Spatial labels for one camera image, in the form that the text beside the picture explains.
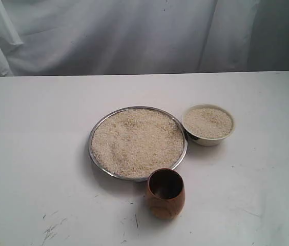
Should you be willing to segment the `brown wooden cup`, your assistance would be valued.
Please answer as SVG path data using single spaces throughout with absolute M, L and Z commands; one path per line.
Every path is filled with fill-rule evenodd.
M 184 182 L 179 173 L 168 168 L 154 171 L 147 180 L 146 203 L 156 218 L 176 218 L 185 203 Z

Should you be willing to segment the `small white rice bowl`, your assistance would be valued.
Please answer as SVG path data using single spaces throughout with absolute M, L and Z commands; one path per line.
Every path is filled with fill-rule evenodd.
M 186 109 L 181 123 L 191 141 L 201 146 L 216 146 L 235 129 L 232 115 L 211 104 L 199 104 Z

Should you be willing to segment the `round steel rice plate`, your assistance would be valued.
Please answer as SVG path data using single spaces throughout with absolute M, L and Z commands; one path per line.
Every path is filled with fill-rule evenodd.
M 132 106 L 104 116 L 92 129 L 88 153 L 111 177 L 141 182 L 157 169 L 175 169 L 183 161 L 188 139 L 170 113 Z

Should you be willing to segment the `white backdrop curtain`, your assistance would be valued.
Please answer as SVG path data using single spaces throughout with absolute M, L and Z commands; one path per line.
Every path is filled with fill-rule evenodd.
M 0 1 L 0 76 L 289 70 L 289 1 Z

